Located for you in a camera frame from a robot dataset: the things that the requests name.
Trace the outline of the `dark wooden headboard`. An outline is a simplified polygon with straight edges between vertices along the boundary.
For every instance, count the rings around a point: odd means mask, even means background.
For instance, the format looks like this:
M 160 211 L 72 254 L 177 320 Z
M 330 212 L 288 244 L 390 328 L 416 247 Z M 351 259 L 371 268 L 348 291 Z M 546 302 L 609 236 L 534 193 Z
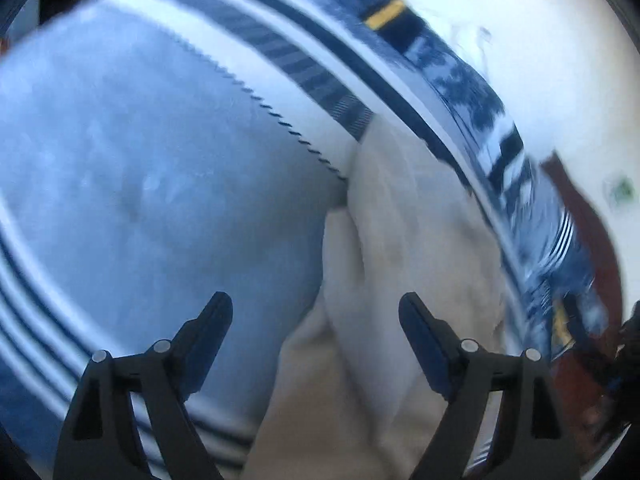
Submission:
M 578 238 L 590 253 L 594 288 L 608 314 L 608 329 L 596 338 L 596 343 L 599 350 L 612 358 L 620 342 L 623 318 L 623 287 L 612 240 L 597 211 L 574 185 L 560 156 L 553 153 L 541 167 L 574 217 Z M 580 464 L 587 467 L 604 451 L 604 440 L 596 437 L 596 423 L 604 419 L 604 389 L 589 376 L 572 352 L 561 356 L 553 365 L 553 371 L 554 385 L 575 440 Z

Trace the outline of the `dark blue patterned pillow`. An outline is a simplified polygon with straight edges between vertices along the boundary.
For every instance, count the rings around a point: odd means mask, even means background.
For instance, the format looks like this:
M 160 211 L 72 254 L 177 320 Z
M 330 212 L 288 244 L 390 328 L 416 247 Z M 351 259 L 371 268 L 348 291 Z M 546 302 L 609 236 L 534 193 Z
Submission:
M 588 335 L 608 328 L 590 253 L 555 186 L 529 157 L 501 197 L 523 271 L 526 344 L 552 361 L 570 346 L 553 333 L 555 300 L 576 297 Z

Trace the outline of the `white crumpled duvet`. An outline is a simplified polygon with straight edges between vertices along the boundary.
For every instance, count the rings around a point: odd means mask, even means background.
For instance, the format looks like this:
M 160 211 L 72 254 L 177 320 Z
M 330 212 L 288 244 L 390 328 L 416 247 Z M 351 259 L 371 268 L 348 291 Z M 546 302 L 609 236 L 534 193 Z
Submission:
M 446 33 L 448 46 L 454 53 L 478 72 L 486 70 L 487 51 L 492 35 L 488 28 L 475 24 L 454 24 Z

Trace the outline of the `beige knit sweater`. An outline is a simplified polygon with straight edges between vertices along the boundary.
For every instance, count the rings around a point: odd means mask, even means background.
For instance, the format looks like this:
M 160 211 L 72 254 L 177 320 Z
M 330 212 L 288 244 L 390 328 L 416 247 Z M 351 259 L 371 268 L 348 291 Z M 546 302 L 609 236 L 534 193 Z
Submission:
M 314 307 L 284 342 L 247 479 L 405 479 L 446 404 L 399 323 L 416 292 L 462 337 L 501 346 L 506 279 L 495 235 L 449 166 L 375 117 L 347 204 L 326 216 Z

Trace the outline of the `blue patterned rolled quilt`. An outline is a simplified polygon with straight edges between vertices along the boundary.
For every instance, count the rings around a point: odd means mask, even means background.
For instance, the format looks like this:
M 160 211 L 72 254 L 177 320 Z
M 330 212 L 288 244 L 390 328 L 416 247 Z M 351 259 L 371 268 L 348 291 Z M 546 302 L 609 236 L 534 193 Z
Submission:
M 365 23 L 394 0 L 334 1 Z M 483 165 L 506 167 L 524 160 L 524 142 L 497 93 L 410 4 L 381 27 L 369 29 L 426 81 L 454 118 L 465 144 Z

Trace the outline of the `blue striped bed blanket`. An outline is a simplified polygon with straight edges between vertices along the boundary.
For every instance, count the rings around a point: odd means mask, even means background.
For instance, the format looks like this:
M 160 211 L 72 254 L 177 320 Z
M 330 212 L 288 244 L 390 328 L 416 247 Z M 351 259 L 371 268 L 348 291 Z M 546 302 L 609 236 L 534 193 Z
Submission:
M 442 101 L 334 0 L 89 0 L 1 61 L 1 423 L 52 466 L 94 356 L 171 340 L 216 292 L 232 322 L 184 402 L 219 479 L 243 470 L 284 342 L 323 280 L 382 117 L 456 173 L 498 242 L 501 327 L 527 325 L 503 191 Z

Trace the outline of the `white green wall thermostat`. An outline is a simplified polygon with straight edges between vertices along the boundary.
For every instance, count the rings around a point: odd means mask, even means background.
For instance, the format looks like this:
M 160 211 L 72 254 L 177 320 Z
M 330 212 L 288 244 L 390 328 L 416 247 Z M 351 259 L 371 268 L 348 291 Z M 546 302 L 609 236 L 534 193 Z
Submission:
M 636 199 L 634 182 L 620 176 L 605 182 L 605 196 L 612 207 L 626 207 Z

